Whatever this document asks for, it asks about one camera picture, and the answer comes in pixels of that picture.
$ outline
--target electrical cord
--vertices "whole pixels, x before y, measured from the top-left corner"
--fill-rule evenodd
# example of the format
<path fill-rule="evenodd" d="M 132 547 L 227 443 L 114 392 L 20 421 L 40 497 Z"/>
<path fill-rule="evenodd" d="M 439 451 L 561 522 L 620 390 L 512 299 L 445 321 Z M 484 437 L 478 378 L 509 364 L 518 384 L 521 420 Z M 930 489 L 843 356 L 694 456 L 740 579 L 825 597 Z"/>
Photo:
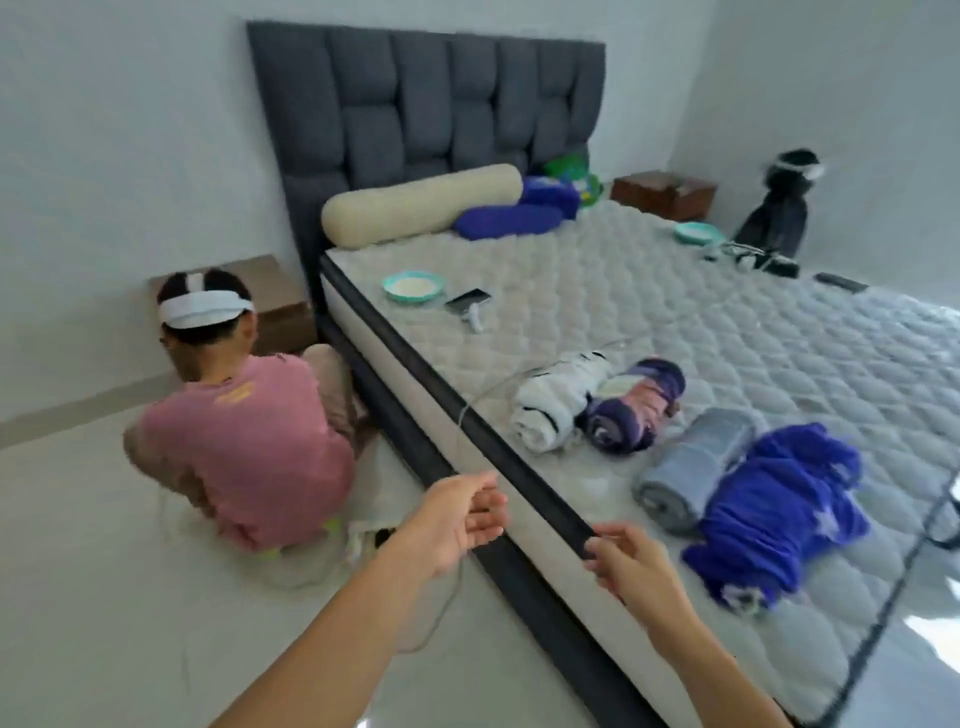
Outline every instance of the electrical cord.
<path fill-rule="evenodd" d="M 732 243 L 731 241 L 721 244 L 720 246 L 718 246 L 718 248 L 720 252 L 722 252 L 724 255 L 734 256 L 737 258 L 737 260 L 739 260 L 743 255 L 755 255 L 756 253 L 762 253 L 762 251 L 757 251 L 756 249 L 749 249 L 748 251 L 744 251 L 742 249 L 749 248 L 749 247 L 740 246 L 739 244 Z M 756 268 L 754 272 L 757 272 L 757 273 L 763 272 L 773 259 L 774 259 L 774 256 L 770 255 L 760 267 Z M 631 342 L 635 341 L 636 339 L 642 336 L 648 336 L 663 328 L 666 328 L 669 326 L 675 326 L 681 323 L 682 321 L 692 318 L 693 316 L 700 315 L 704 311 L 710 310 L 717 305 L 728 303 L 740 289 L 741 289 L 741 285 L 739 283 L 735 283 L 729 286 L 728 288 L 725 288 L 721 295 L 717 296 L 714 301 L 712 301 L 711 303 L 708 303 L 706 306 L 702 306 L 702 305 L 693 306 L 690 310 L 687 310 L 682 312 L 681 314 L 669 317 L 665 321 L 651 322 L 646 326 L 639 328 L 625 336 L 617 337 L 615 339 L 612 339 L 611 341 L 604 342 L 599 346 L 593 347 L 591 348 L 591 350 L 603 352 L 605 350 L 610 350 L 613 348 L 623 349 L 628 344 L 630 344 Z M 469 400 L 466 400 L 464 403 L 464 406 L 460 410 L 459 415 L 457 416 L 457 421 L 456 421 L 458 436 L 454 439 L 454 444 L 453 444 L 452 457 L 454 461 L 456 462 L 460 459 L 459 447 L 460 447 L 461 437 L 467 436 L 466 433 L 464 433 L 463 431 L 464 419 L 470 410 L 475 411 L 476 404 L 484 400 L 489 395 L 493 394 L 495 391 L 497 391 L 501 387 L 513 382 L 514 380 L 520 379 L 520 378 L 526 378 L 534 374 L 539 374 L 549 369 L 550 367 L 560 363 L 560 361 L 561 361 L 560 359 L 555 359 L 554 361 L 547 362 L 544 364 L 535 365 L 532 367 L 525 367 L 521 370 L 513 372 L 512 374 L 502 377 L 497 382 L 487 387 L 486 389 L 482 390 L 477 395 L 474 395 Z M 167 524 L 165 520 L 165 497 L 166 497 L 166 493 L 161 489 L 159 500 L 157 502 L 157 522 L 163 534 L 164 542 L 169 544 L 172 541 L 172 534 L 167 528 Z M 433 640 L 434 635 L 440 629 L 440 625 L 443 622 L 444 617 L 449 612 L 450 607 L 452 606 L 453 602 L 456 600 L 460 591 L 462 591 L 463 583 L 464 583 L 463 561 L 464 560 L 461 559 L 457 563 L 457 571 L 456 571 L 453 588 L 450 590 L 449 596 L 446 598 L 446 600 L 444 601 L 444 604 L 440 608 L 440 611 L 438 612 L 437 616 L 434 618 L 433 622 L 431 623 L 430 628 L 427 630 L 426 635 L 413 647 L 399 649 L 396 652 L 396 654 L 398 655 L 417 654 L 423 651 Z M 330 573 L 325 573 L 323 577 L 317 578 L 315 580 L 308 580 L 306 582 L 296 584 L 293 586 L 279 585 L 276 583 L 272 583 L 267 579 L 263 579 L 263 581 L 267 583 L 269 586 L 272 586 L 274 588 L 281 589 L 283 591 L 294 592 L 301 589 L 305 589 L 307 587 L 317 586 L 322 582 L 324 582 L 326 579 L 328 579 L 329 576 L 330 576 Z M 185 641 L 184 641 L 184 648 L 183 648 L 182 657 L 181 657 L 181 674 L 182 674 L 184 685 L 187 688 L 187 693 L 189 694 L 190 693 L 190 670 L 189 670 L 189 664 L 188 664 L 188 659 L 186 654 Z"/>
<path fill-rule="evenodd" d="M 726 251 L 726 250 L 724 250 L 723 252 L 724 252 L 725 255 L 730 255 L 730 256 L 735 256 L 735 255 L 736 255 L 735 252 L 728 252 L 728 251 Z M 756 268 L 756 272 L 757 272 L 757 273 L 761 273 L 761 272 L 765 271 L 766 268 L 767 268 L 767 266 L 770 264 L 770 262 L 771 262 L 773 259 L 774 259 L 774 257 L 773 257 L 772 255 L 770 255 L 770 256 L 763 262 L 763 264 L 762 264 L 759 268 Z M 688 318 L 691 318 L 691 317 L 693 317 L 694 315 L 703 313 L 705 310 L 710 310 L 711 308 L 714 308 L 714 307 L 717 306 L 717 305 L 724 304 L 724 303 L 728 303 L 728 302 L 732 299 L 733 294 L 736 293 L 737 291 L 739 291 L 740 289 L 741 289 L 740 284 L 739 284 L 739 283 L 736 283 L 736 284 L 730 286 L 729 288 L 724 289 L 724 292 L 723 292 L 722 295 L 718 296 L 713 302 L 708 303 L 706 306 L 697 306 L 697 307 L 693 308 L 692 310 L 688 310 L 688 311 L 686 311 L 686 312 L 684 312 L 684 313 L 682 313 L 682 314 L 680 314 L 680 315 L 673 316 L 673 317 L 671 317 L 671 318 L 670 318 L 669 320 L 667 320 L 667 321 L 649 324 L 649 325 L 645 326 L 644 328 L 640 328 L 640 329 L 638 329 L 638 330 L 636 330 L 636 331 L 634 331 L 634 332 L 632 332 L 632 333 L 630 333 L 630 334 L 627 334 L 626 336 L 621 336 L 621 337 L 618 337 L 618 338 L 616 338 L 616 339 L 612 339 L 611 341 L 608 341 L 608 342 L 603 343 L 603 344 L 601 344 L 601 345 L 599 345 L 599 346 L 597 346 L 597 347 L 594 347 L 594 348 L 591 349 L 591 351 L 600 351 L 600 352 L 602 352 L 602 351 L 604 351 L 604 350 L 608 350 L 608 349 L 611 349 L 611 348 L 614 348 L 614 347 L 617 347 L 617 348 L 622 349 L 622 348 L 625 347 L 627 344 L 635 341 L 636 339 L 640 338 L 641 336 L 649 335 L 649 334 L 653 333 L 654 331 L 660 330 L 660 329 L 665 328 L 665 327 L 667 327 L 667 326 L 675 326 L 676 324 L 679 324 L 680 322 L 682 322 L 682 321 L 684 321 L 684 320 L 686 320 L 686 319 L 688 319 Z M 546 370 L 549 369 L 550 367 L 552 367 L 552 366 L 554 366 L 554 365 L 556 365 L 556 364 L 559 364 L 560 361 L 561 361 L 560 359 L 556 359 L 556 360 L 554 360 L 554 361 L 552 361 L 552 362 L 549 362 L 549 363 L 546 363 L 546 364 L 542 364 L 542 365 L 539 365 L 539 366 L 533 366 L 533 367 L 527 367 L 527 368 L 521 369 L 521 370 L 519 370 L 519 371 L 517 371 L 517 372 L 513 372 L 512 374 L 507 375 L 507 376 L 504 376 L 503 378 L 499 379 L 497 382 L 495 382 L 495 383 L 492 384 L 491 386 L 489 386 L 489 387 L 487 387 L 486 389 L 482 390 L 479 394 L 474 395 L 472 398 L 470 398 L 469 400 L 465 401 L 464 406 L 463 406 L 463 407 L 461 408 L 461 410 L 460 410 L 460 414 L 457 416 L 456 427 L 457 427 L 457 435 L 458 435 L 458 436 L 454 439 L 454 442 L 453 442 L 453 453 L 452 453 L 454 463 L 460 459 L 460 458 L 459 458 L 459 448 L 460 448 L 461 438 L 462 438 L 462 437 L 467 437 L 466 433 L 464 432 L 464 418 L 467 416 L 467 413 L 468 413 L 471 409 L 474 409 L 474 406 L 475 406 L 476 404 L 478 404 L 481 400 L 485 399 L 485 398 L 488 397 L 489 395 L 493 394 L 493 392 L 495 392 L 496 390 L 498 390 L 500 387 L 505 386 L 506 384 L 509 384 L 510 382 L 514 381 L 515 379 L 526 378 L 526 377 L 528 377 L 528 376 L 532 376 L 532 375 L 535 375 L 535 374 L 539 374 L 539 373 L 541 373 L 541 372 L 546 371 Z M 453 602 L 456 600 L 456 597 L 457 597 L 457 595 L 459 594 L 459 592 L 460 592 L 460 590 L 461 590 L 462 587 L 463 587 L 463 559 L 461 559 L 461 560 L 457 563 L 457 577 L 456 577 L 456 581 L 454 582 L 453 589 L 450 590 L 449 596 L 446 598 L 446 601 L 444 602 L 443 606 L 440 608 L 440 612 L 437 614 L 437 617 L 434 619 L 433 623 L 431 624 L 430 629 L 427 631 L 426 636 L 425 636 L 415 647 L 412 647 L 412 648 L 410 648 L 410 649 L 399 650 L 399 651 L 397 652 L 397 654 L 401 654 L 401 655 L 412 655 L 412 654 L 416 654 L 417 652 L 420 652 L 421 650 L 423 650 L 425 647 L 427 647 L 427 646 L 429 645 L 430 640 L 433 639 L 434 634 L 436 634 L 437 630 L 440 628 L 441 622 L 444 620 L 444 617 L 446 616 L 446 613 L 449 611 L 450 606 L 451 606 L 451 605 L 453 604 Z"/>

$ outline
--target white headband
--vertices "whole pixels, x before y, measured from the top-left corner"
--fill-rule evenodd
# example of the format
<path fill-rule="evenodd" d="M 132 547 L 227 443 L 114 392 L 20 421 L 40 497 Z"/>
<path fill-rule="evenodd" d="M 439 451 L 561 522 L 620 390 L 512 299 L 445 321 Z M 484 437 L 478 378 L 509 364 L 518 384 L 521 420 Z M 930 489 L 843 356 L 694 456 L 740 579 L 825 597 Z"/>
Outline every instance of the white headband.
<path fill-rule="evenodd" d="M 782 159 L 774 159 L 774 166 L 779 169 L 785 169 L 787 172 L 799 172 L 808 182 L 816 182 L 827 172 L 827 166 L 822 162 L 814 162 L 813 164 L 791 164 Z"/>
<path fill-rule="evenodd" d="M 253 311 L 253 303 L 234 291 L 204 291 L 203 287 L 204 274 L 187 276 L 188 292 L 160 304 L 160 322 L 170 328 L 208 327 Z"/>

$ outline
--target blue pillow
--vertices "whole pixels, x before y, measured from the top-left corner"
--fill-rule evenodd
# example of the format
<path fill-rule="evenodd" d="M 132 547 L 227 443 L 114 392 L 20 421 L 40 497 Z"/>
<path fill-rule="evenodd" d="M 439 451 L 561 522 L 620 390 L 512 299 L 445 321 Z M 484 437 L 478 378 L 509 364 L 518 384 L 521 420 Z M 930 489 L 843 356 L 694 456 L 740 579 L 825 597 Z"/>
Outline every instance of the blue pillow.
<path fill-rule="evenodd" d="M 580 193 L 569 182 L 551 177 L 525 177 L 520 204 L 557 207 L 567 220 L 576 220 Z"/>
<path fill-rule="evenodd" d="M 490 205 L 473 207 L 453 223 L 467 240 L 505 235 L 541 235 L 558 228 L 564 214 L 556 207 L 539 205 Z"/>

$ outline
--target nightstand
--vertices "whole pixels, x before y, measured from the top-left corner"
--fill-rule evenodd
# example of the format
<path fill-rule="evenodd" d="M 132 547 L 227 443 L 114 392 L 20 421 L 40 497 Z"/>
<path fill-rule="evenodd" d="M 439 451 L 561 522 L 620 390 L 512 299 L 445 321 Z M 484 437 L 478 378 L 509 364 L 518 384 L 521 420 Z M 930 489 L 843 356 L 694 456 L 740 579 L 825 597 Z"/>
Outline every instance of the nightstand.
<path fill-rule="evenodd" d="M 613 181 L 610 199 L 652 212 L 667 220 L 703 220 L 710 212 L 717 185 L 671 172 L 641 172 Z"/>

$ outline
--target quilted mattress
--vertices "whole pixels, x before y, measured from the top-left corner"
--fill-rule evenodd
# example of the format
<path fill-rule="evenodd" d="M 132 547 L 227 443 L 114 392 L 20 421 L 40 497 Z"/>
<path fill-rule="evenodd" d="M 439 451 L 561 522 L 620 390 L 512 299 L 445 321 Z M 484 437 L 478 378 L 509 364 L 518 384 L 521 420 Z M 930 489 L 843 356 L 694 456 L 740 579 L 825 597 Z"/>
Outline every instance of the quilted mattress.
<path fill-rule="evenodd" d="M 418 386 L 427 375 L 470 403 L 494 444 L 564 507 L 586 521 L 640 522 L 663 540 L 698 613 L 753 679 L 799 722 L 828 724 L 924 536 L 956 527 L 944 505 L 960 469 L 960 314 L 888 291 L 853 296 L 741 273 L 676 244 L 670 226 L 603 202 L 547 235 L 468 243 L 442 233 L 332 251 L 324 290 L 374 368 L 382 376 L 404 370 L 384 378 L 410 390 L 401 401 L 455 467 L 488 465 L 492 446 L 476 447 L 457 432 L 449 407 L 444 419 L 425 401 Z M 484 332 L 470 333 L 438 303 L 388 301 L 380 281 L 402 270 L 444 276 L 451 295 L 473 287 L 492 293 Z M 803 589 L 758 619 L 717 607 L 679 562 L 687 542 L 659 532 L 631 498 L 650 452 L 614 459 L 582 444 L 535 455 L 509 430 L 520 373 L 596 348 L 621 364 L 655 353 L 683 367 L 688 384 L 676 430 L 710 406 L 748 409 L 764 428 L 824 423 L 862 453 L 865 477 L 854 497 L 872 523 L 869 536 L 809 565 Z M 695 724 L 641 630 L 580 573 L 575 537 L 551 533 L 517 480 L 522 499 L 511 535 L 666 722 Z M 549 522 L 556 528 L 556 519 Z"/>

